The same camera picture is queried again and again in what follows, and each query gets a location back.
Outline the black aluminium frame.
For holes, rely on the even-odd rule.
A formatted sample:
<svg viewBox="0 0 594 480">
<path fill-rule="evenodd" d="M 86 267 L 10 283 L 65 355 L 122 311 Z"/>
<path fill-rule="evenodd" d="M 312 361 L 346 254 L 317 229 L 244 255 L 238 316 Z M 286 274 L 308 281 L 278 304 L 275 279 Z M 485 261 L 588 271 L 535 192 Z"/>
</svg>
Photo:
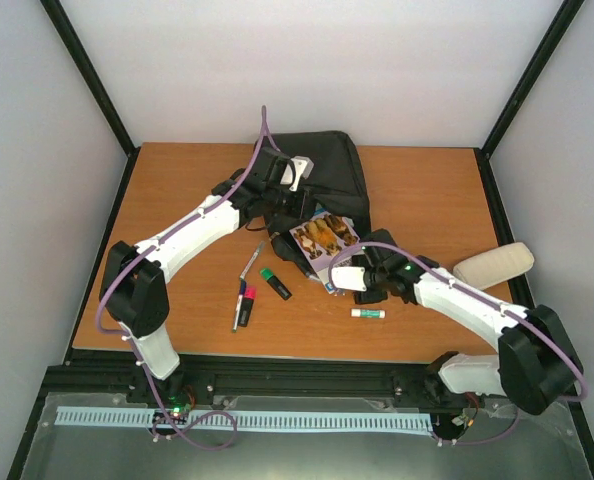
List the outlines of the black aluminium frame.
<svg viewBox="0 0 594 480">
<path fill-rule="evenodd" d="M 127 163 L 106 224 L 108 228 L 112 228 L 124 201 L 140 149 L 130 139 L 61 2 L 43 1 L 41 4 L 127 156 Z M 514 236 L 490 159 L 583 4 L 583 0 L 562 2 L 486 141 L 482 147 L 474 151 L 492 226 L 501 246 L 511 243 Z M 338 397 L 344 387 L 348 387 L 351 392 L 357 392 L 360 386 L 373 388 L 379 379 L 389 375 L 388 371 L 376 363 L 236 357 L 218 359 L 200 358 L 189 354 L 183 355 L 182 359 L 205 367 L 210 374 L 218 374 L 238 391 L 255 392 L 262 396 L 277 394 L 286 397 L 291 393 L 297 393 L 303 398 L 316 398 L 330 393 Z M 128 356 L 125 353 L 97 350 L 76 352 L 73 348 L 67 350 L 61 365 L 48 367 L 13 459 L 9 478 L 19 479 L 30 470 L 32 452 L 39 444 L 42 430 L 40 415 L 49 395 L 125 393 L 128 390 L 126 380 L 129 369 Z"/>
</svg>

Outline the silver pen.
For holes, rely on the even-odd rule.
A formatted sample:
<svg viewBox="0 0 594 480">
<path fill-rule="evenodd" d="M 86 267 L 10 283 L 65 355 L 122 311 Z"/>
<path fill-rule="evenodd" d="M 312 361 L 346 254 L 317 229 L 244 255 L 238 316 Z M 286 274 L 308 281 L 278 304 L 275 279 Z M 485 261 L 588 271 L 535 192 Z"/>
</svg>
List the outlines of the silver pen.
<svg viewBox="0 0 594 480">
<path fill-rule="evenodd" d="M 248 274 L 248 272 L 250 271 L 251 267 L 253 266 L 254 262 L 256 261 L 256 259 L 259 257 L 261 251 L 263 250 L 265 245 L 265 241 L 261 241 L 258 246 L 256 247 L 256 249 L 254 250 L 253 254 L 251 255 L 250 259 L 248 260 L 248 262 L 246 263 L 244 269 L 242 270 L 239 278 L 240 280 L 245 280 L 246 275 Z"/>
</svg>

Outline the black student bag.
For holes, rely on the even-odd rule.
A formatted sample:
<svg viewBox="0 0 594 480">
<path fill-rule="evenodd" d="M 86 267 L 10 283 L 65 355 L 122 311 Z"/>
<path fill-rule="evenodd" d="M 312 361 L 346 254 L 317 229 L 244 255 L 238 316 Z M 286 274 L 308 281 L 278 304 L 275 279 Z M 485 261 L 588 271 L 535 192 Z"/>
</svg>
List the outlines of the black student bag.
<svg viewBox="0 0 594 480">
<path fill-rule="evenodd" d="M 266 214 L 263 219 L 276 255 L 295 263 L 307 277 L 322 281 L 332 292 L 328 281 L 332 257 L 326 255 L 319 263 L 309 261 L 322 252 L 321 244 L 310 234 L 310 225 L 317 223 L 332 238 L 350 243 L 371 232 L 369 196 L 357 148 L 341 131 L 279 134 L 264 139 L 262 147 L 314 163 L 308 178 L 300 182 L 309 191 L 302 216 Z"/>
</svg>

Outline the white glue stick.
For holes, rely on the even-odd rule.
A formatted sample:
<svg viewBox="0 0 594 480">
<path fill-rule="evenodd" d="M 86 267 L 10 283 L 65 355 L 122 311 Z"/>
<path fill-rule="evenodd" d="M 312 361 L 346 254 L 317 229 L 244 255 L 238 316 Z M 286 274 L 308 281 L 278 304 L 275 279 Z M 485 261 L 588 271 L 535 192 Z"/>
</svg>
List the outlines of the white glue stick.
<svg viewBox="0 0 594 480">
<path fill-rule="evenodd" d="M 351 316 L 353 318 L 384 319 L 386 312 L 384 310 L 353 308 L 351 310 Z"/>
</svg>

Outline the pink highlighter marker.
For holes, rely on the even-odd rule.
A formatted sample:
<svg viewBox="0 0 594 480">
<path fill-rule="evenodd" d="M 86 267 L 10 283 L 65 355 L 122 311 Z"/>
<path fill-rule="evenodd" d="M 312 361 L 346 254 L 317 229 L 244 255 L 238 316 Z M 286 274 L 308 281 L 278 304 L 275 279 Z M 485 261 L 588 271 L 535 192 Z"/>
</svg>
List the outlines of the pink highlighter marker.
<svg viewBox="0 0 594 480">
<path fill-rule="evenodd" d="M 238 327 L 245 328 L 248 326 L 253 311 L 256 294 L 257 289 L 254 286 L 248 286 L 245 289 L 238 314 Z"/>
</svg>

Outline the green highlighter marker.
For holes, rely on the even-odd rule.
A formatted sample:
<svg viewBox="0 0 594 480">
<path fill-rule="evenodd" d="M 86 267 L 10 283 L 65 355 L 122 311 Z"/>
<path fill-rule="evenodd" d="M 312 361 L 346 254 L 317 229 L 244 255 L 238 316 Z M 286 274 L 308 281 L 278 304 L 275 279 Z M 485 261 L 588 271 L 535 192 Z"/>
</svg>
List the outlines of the green highlighter marker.
<svg viewBox="0 0 594 480">
<path fill-rule="evenodd" d="M 260 275 L 264 281 L 283 299 L 288 300 L 292 297 L 292 293 L 283 284 L 283 282 L 274 274 L 269 268 L 260 270 Z"/>
</svg>

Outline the cream pencil case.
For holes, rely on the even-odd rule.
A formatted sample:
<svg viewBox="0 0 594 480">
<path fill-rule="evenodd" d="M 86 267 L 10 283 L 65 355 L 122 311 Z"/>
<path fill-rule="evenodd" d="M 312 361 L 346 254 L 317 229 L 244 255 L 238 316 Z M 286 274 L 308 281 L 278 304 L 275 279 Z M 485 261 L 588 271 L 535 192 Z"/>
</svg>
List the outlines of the cream pencil case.
<svg viewBox="0 0 594 480">
<path fill-rule="evenodd" d="M 528 272 L 535 258 L 523 242 L 499 246 L 456 264 L 453 275 L 464 283 L 485 290 Z"/>
</svg>

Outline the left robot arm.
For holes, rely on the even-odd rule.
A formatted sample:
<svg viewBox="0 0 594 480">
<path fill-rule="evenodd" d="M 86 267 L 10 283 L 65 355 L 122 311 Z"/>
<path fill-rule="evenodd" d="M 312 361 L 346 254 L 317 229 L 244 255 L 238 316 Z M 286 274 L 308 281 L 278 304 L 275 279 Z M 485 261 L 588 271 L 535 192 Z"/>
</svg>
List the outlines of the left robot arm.
<svg viewBox="0 0 594 480">
<path fill-rule="evenodd" d="M 106 312 L 116 334 L 134 348 L 137 363 L 152 375 L 149 388 L 163 402 L 178 400 L 185 378 L 175 371 L 178 353 L 166 330 L 170 312 L 167 285 L 202 251 L 265 214 L 303 219 L 316 201 L 306 187 L 269 187 L 255 192 L 216 188 L 185 217 L 135 245 L 117 242 L 108 252 L 95 321 Z"/>
</svg>

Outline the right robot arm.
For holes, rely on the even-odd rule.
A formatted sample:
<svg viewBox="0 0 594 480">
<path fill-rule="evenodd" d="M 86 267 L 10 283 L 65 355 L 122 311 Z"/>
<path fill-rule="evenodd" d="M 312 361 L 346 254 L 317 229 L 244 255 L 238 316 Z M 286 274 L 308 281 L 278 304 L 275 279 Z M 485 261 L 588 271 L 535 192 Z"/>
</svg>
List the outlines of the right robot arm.
<svg viewBox="0 0 594 480">
<path fill-rule="evenodd" d="M 531 415 L 557 400 L 587 397 L 583 366 L 553 309 L 504 302 L 426 257 L 385 243 L 369 242 L 361 251 L 358 264 L 335 268 L 336 285 L 358 293 L 388 292 L 436 311 L 493 348 L 491 355 L 455 353 L 441 361 L 437 375 L 449 391 L 503 396 Z"/>
</svg>

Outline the dog picture book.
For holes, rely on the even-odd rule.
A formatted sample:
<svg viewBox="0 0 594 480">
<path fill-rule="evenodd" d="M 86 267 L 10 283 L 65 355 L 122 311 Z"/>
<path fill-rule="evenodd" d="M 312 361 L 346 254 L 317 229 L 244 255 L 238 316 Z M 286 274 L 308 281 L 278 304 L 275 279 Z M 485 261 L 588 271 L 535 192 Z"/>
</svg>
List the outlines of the dog picture book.
<svg viewBox="0 0 594 480">
<path fill-rule="evenodd" d="M 359 241 L 353 220 L 320 208 L 311 219 L 289 232 L 326 291 L 339 293 L 329 280 L 328 268 L 336 255 Z"/>
</svg>

